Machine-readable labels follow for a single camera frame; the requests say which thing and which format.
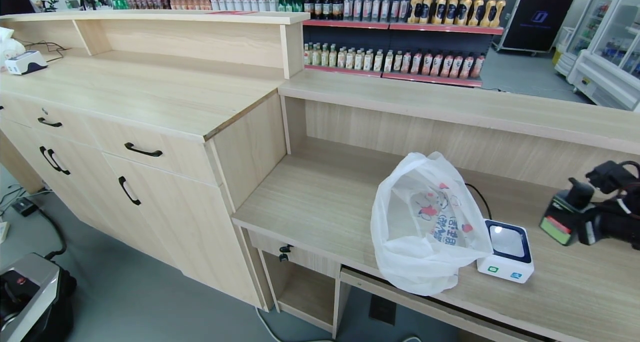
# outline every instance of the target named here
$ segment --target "display fridge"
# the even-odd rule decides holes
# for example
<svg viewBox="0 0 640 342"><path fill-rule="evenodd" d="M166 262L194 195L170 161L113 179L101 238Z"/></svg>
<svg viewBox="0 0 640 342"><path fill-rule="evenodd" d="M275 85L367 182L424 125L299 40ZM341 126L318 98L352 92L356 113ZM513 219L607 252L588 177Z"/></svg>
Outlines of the display fridge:
<svg viewBox="0 0 640 342"><path fill-rule="evenodd" d="M640 112L640 0L613 0L567 81L601 106Z"/></svg>
<svg viewBox="0 0 640 342"><path fill-rule="evenodd" d="M555 70L564 76L568 76L573 68L580 51L589 48L595 38L599 27L605 24L610 14L608 13L610 6L615 4L616 0L591 0L585 9L578 26L576 27L573 37L569 42L567 49L564 51L560 60L555 65Z"/></svg>

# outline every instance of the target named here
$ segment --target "drawer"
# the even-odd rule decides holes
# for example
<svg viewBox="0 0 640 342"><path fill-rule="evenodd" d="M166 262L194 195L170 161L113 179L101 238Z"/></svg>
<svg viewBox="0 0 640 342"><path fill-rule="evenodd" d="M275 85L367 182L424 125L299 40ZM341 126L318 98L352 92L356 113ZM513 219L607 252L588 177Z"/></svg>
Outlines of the drawer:
<svg viewBox="0 0 640 342"><path fill-rule="evenodd" d="M29 126L67 140L95 146L83 115L30 98L16 98Z"/></svg>
<svg viewBox="0 0 640 342"><path fill-rule="evenodd" d="M220 185L203 143L93 116L87 116L86 122L98 145L107 153Z"/></svg>
<svg viewBox="0 0 640 342"><path fill-rule="evenodd" d="M27 118L20 107L19 98L13 94L0 94L0 119L28 125Z"/></svg>
<svg viewBox="0 0 640 342"><path fill-rule="evenodd" d="M280 248L287 245L284 242L260 235L253 231L249 231L249 238L255 248L275 256L279 256L281 254ZM291 252L286 254L290 262L307 267L307 269L331 278L338 278L340 274L340 263L296 247L290 247L290 250Z"/></svg>
<svg viewBox="0 0 640 342"><path fill-rule="evenodd" d="M406 308L422 313L423 315L427 315L461 330L487 338L491 341L542 342L545 340L542 336L535 334L531 334L531 336L529 336L528 332L523 331L523 333L527 333L527 335L524 335L511 329L492 324L488 320L478 319L477 317L474 317L474 315L465 313L463 310L456 310L454 308L444 306L443 304L439 304L435 299L430 297L421 297L409 294L408 292L404 292L398 288L388 285L387 283L359 274L358 272L350 269L342 269L340 272L340 282L365 290L370 294L380 296Z"/></svg>

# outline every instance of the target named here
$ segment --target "floor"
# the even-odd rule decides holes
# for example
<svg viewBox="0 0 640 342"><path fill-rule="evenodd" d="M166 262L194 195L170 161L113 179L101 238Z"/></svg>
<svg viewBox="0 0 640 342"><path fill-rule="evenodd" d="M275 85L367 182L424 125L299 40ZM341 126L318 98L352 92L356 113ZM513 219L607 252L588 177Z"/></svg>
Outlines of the floor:
<svg viewBox="0 0 640 342"><path fill-rule="evenodd" d="M482 71L484 88L589 103L557 75L551 54L489 51ZM0 193L13 177L0 165ZM75 327L69 342L270 342L252 306L183 276L78 221L55 196L33 198L64 230L68 251L55 261L78 280L73 297ZM60 248L46 220L34 213L21 217L11 208L11 223L0 245L0 267L23 255ZM352 289L338 334L339 342L400 342L416 335L425 342L453 342L457 329L398 306L396 325L368 317L370 295ZM263 313L284 341L329 339L329 333L287 313Z"/></svg>

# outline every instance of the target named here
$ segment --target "logo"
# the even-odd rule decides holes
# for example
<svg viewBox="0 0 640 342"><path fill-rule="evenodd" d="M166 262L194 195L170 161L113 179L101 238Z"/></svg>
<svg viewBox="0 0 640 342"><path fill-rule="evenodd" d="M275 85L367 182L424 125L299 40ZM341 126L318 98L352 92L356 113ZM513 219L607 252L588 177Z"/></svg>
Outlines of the logo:
<svg viewBox="0 0 640 342"><path fill-rule="evenodd" d="M546 11L536 11L535 14L533 14L533 17L531 17L531 21L535 23L543 23L547 16L549 16L549 13Z"/></svg>

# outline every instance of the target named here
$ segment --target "checkout counter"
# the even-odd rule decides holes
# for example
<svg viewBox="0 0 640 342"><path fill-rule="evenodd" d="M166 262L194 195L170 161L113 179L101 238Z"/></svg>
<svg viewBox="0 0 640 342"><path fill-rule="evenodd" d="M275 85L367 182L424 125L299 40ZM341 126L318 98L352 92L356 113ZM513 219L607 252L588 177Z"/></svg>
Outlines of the checkout counter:
<svg viewBox="0 0 640 342"><path fill-rule="evenodd" d="M14 37L73 49L45 71L2 74L0 129L82 221L334 336L357 287L494 341L638 339L638 251L615 240L563 247L538 224L567 178L606 160L640 160L640 115L304 70L307 18L171 10L5 16L0 25ZM147 154L123 149L127 143ZM76 170L104 184L52 174L38 151L45 145L70 176ZM443 153L486 197L494 219L526 228L535 262L528 282L491 278L474 265L432 297L384 281L371 205L378 184L412 151ZM123 177L126 185L118 184ZM93 209L74 206L77 196ZM110 225L99 196L122 206L123 225L142 223Z"/></svg>

